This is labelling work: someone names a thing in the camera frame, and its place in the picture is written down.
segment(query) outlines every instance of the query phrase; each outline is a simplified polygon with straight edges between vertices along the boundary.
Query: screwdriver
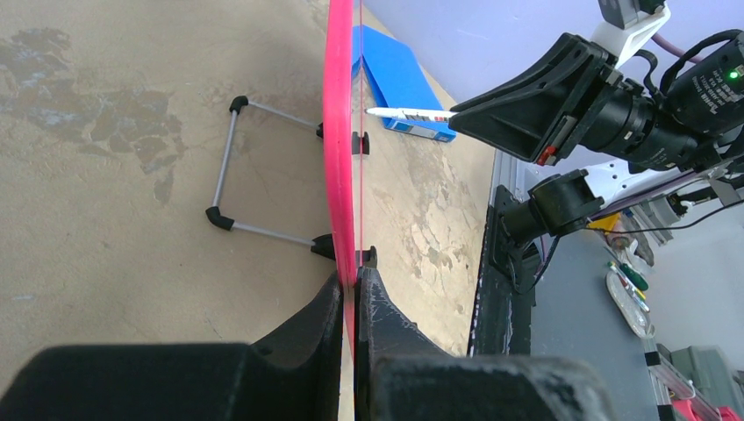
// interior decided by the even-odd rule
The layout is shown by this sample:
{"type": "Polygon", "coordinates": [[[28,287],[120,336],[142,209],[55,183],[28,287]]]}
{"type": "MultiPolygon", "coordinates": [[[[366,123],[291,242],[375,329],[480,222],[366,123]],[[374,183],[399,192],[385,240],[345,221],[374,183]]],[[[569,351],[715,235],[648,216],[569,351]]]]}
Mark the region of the screwdriver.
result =
{"type": "Polygon", "coordinates": [[[623,263],[622,261],[618,260],[617,257],[615,257],[615,253],[613,253],[609,248],[605,248],[607,250],[607,253],[612,256],[612,258],[618,263],[618,268],[620,271],[627,276],[627,278],[630,280],[630,282],[635,285],[635,288],[640,289],[641,291],[648,290],[648,282],[646,282],[645,279],[643,279],[643,276],[636,272],[633,268],[628,266],[627,263],[623,263]]]}

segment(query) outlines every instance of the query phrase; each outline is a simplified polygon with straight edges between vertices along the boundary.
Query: black plastic corner connector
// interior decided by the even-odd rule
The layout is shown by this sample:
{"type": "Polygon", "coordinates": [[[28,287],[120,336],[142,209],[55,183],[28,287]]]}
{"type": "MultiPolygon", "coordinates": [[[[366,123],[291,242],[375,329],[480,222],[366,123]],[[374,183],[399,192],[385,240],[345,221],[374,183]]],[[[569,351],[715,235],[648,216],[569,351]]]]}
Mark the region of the black plastic corner connector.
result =
{"type": "Polygon", "coordinates": [[[332,234],[321,235],[320,237],[312,239],[312,242],[315,243],[315,245],[310,247],[311,252],[327,259],[336,260],[336,251],[333,248],[332,234]]]}
{"type": "MultiPolygon", "coordinates": [[[[315,243],[314,246],[310,247],[310,251],[323,256],[327,259],[336,260],[336,251],[333,248],[333,235],[324,234],[320,237],[312,239],[315,243]]],[[[377,249],[375,246],[371,246],[369,250],[356,251],[356,264],[367,268],[377,268],[377,249]]]]}
{"type": "Polygon", "coordinates": [[[245,95],[236,96],[230,104],[230,112],[236,111],[240,114],[240,109],[248,106],[248,97],[245,95]]]}
{"type": "Polygon", "coordinates": [[[359,133],[353,132],[351,135],[351,154],[358,155],[360,149],[362,154],[369,155],[369,134],[367,132],[364,132],[364,135],[361,136],[361,145],[359,133]]]}
{"type": "Polygon", "coordinates": [[[210,220],[211,224],[216,226],[217,228],[222,228],[225,231],[230,231],[233,228],[235,219],[223,217],[219,213],[219,206],[212,206],[209,209],[205,210],[204,213],[207,214],[207,219],[210,220]]]}

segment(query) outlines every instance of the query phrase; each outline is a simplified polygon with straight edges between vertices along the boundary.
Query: concrete floor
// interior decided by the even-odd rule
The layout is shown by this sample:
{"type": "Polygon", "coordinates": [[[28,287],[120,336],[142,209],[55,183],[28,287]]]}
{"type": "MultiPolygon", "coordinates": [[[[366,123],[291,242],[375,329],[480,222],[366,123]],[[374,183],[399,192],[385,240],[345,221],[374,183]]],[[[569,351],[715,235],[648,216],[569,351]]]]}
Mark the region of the concrete floor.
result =
{"type": "MultiPolygon", "coordinates": [[[[234,96],[320,121],[327,3],[4,1],[0,389],[48,346],[251,342],[315,295],[332,262],[204,209],[234,96]]],[[[365,130],[364,242],[393,300],[462,353],[492,151],[365,130]]],[[[234,152],[223,213],[329,231],[313,132],[251,110],[234,152]]]]}

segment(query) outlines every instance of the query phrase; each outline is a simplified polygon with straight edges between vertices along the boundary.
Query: white bracket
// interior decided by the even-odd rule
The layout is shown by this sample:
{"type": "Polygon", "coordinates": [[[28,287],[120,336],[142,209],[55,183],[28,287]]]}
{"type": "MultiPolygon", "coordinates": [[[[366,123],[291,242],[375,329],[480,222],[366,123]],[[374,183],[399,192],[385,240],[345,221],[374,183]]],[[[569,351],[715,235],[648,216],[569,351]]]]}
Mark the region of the white bracket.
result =
{"type": "Polygon", "coordinates": [[[593,42],[618,58],[618,64],[615,65],[617,68],[633,57],[672,17],[672,12],[666,3],[653,15],[642,11],[639,14],[645,17],[633,26],[620,29],[603,21],[591,35],[593,42]]]}
{"type": "Polygon", "coordinates": [[[603,209],[618,200],[652,189],[680,175],[675,169],[663,172],[649,169],[642,173],[630,174],[627,162],[618,159],[584,169],[588,172],[585,180],[591,192],[595,197],[604,199],[603,209]]]}

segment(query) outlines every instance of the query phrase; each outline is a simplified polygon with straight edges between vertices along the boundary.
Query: white marker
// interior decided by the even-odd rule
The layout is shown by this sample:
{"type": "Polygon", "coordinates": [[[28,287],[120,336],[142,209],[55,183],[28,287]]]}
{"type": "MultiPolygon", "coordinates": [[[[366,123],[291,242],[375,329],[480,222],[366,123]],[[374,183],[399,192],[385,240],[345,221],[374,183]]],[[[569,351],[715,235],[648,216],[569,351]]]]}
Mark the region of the white marker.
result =
{"type": "Polygon", "coordinates": [[[399,120],[432,121],[434,123],[449,123],[449,119],[457,114],[452,111],[417,110],[414,108],[367,108],[370,116],[383,118],[397,118],[399,120]]]}

